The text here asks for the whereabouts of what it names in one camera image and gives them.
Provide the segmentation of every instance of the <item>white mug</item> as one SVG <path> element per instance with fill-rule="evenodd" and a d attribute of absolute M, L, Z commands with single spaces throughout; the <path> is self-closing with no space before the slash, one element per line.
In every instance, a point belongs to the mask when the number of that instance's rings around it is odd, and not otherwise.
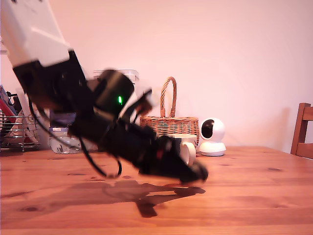
<path fill-rule="evenodd" d="M 168 136 L 180 139 L 180 157 L 187 165 L 192 165 L 196 159 L 197 136 L 191 134 L 171 134 Z"/>

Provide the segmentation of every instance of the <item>basket handle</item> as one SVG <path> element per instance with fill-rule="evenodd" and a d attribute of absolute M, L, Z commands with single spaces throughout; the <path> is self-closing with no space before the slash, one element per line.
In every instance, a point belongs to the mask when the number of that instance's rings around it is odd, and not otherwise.
<path fill-rule="evenodd" d="M 167 88 L 167 85 L 172 81 L 173 83 L 173 102 L 172 102 L 172 109 L 170 113 L 170 117 L 175 117 L 175 111 L 176 111 L 176 97 L 177 97 L 177 85 L 176 80 L 173 77 L 169 77 L 166 82 L 163 85 L 162 92 L 161 92 L 161 118 L 165 117 L 165 107 L 164 107 L 164 100 L 165 100 L 165 91 Z"/>

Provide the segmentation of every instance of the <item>wood grain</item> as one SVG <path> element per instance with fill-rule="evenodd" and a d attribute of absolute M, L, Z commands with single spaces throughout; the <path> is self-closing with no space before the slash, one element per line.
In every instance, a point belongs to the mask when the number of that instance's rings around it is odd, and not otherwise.
<path fill-rule="evenodd" d="M 2 235 L 313 235 L 313 161 L 277 150 L 198 155 L 210 176 L 193 187 L 138 175 L 125 161 L 108 180 L 83 154 L 0 154 Z"/>

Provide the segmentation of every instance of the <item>wooden chair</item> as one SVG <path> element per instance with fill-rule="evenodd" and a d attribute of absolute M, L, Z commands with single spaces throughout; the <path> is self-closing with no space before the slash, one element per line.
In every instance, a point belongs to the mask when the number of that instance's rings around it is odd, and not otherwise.
<path fill-rule="evenodd" d="M 305 143 L 308 121 L 313 121 L 313 106 L 311 107 L 311 104 L 308 103 L 300 103 L 291 154 L 313 159 L 313 143 Z"/>

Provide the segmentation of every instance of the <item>robotic arm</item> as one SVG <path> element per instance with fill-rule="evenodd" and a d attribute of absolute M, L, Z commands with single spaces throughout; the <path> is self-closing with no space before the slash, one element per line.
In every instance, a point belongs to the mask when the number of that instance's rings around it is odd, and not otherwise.
<path fill-rule="evenodd" d="M 44 117 L 44 108 L 75 112 L 68 133 L 80 139 L 87 159 L 100 174 L 108 177 L 94 164 L 82 138 L 131 162 L 140 174 L 176 178 L 182 183 L 207 179 L 203 165 L 197 161 L 187 165 L 181 159 L 179 142 L 174 138 L 158 137 L 150 127 L 130 121 L 133 112 L 138 116 L 151 110 L 151 90 L 121 115 L 134 92 L 128 77 L 106 70 L 99 78 L 86 80 L 47 0 L 1 0 L 1 8 L 1 37 L 13 71 L 29 97 L 30 110 L 34 114 L 34 103 Z"/>

